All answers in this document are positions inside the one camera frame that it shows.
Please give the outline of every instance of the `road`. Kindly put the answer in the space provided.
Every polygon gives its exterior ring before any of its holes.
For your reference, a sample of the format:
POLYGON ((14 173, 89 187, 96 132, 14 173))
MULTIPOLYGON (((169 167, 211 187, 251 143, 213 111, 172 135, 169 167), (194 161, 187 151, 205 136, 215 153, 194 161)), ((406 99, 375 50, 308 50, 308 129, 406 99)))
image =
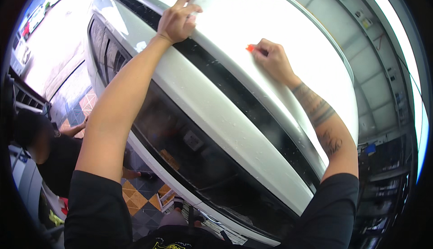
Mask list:
POLYGON ((27 41, 34 57, 24 81, 46 99, 84 60, 82 40, 91 1, 60 0, 27 41))

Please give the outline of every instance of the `forearm tattoo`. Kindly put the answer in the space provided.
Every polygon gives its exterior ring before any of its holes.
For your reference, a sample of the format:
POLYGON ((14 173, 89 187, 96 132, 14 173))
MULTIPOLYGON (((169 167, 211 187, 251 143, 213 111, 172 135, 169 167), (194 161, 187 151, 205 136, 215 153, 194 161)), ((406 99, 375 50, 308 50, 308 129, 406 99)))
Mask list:
MULTIPOLYGON (((292 91, 305 110, 314 129, 335 114, 334 109, 304 83, 301 83, 292 91)), ((337 152, 343 143, 340 138, 332 135, 332 128, 327 128, 322 133, 317 132, 317 138, 328 157, 337 152)))

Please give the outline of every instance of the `black sleeve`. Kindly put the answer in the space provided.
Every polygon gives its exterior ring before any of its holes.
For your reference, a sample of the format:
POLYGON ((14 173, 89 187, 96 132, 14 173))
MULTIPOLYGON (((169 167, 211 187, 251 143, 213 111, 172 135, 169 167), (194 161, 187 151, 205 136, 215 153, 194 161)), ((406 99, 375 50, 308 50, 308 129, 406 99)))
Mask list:
POLYGON ((131 243, 131 217, 122 186, 75 170, 64 225, 65 248, 126 248, 131 243))
POLYGON ((351 174, 322 182, 300 220, 280 248, 346 249, 352 236, 359 180, 351 174))

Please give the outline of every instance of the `tattooed arm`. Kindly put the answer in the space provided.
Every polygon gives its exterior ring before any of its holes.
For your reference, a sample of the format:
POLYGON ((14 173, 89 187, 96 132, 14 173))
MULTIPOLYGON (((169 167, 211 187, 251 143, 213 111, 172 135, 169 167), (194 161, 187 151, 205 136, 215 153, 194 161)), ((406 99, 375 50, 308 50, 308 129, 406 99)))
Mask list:
POLYGON ((292 90, 313 125, 317 138, 329 158, 329 166, 322 182, 339 173, 349 173, 358 177, 356 145, 338 114, 293 73, 281 45, 262 39, 255 48, 252 53, 256 61, 273 78, 292 90), (264 51, 268 52, 268 56, 263 55, 264 51))

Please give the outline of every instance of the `black shirt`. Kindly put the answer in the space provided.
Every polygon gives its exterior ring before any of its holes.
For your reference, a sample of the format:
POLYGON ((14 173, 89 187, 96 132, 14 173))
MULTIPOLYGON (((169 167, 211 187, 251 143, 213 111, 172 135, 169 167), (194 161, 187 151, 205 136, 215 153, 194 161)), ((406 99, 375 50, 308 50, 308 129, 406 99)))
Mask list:
MULTIPOLYGON (((278 248, 347 248, 355 220, 359 181, 337 174, 319 186, 289 238, 278 248)), ((65 248, 189 249, 244 247, 231 245, 196 229, 163 226, 132 241, 131 217, 122 197, 122 186, 110 179, 74 171, 69 211, 64 227, 65 248)))
POLYGON ((55 133, 51 138, 50 154, 43 164, 36 164, 42 179, 58 196, 69 198, 72 174, 80 154, 82 139, 55 133))

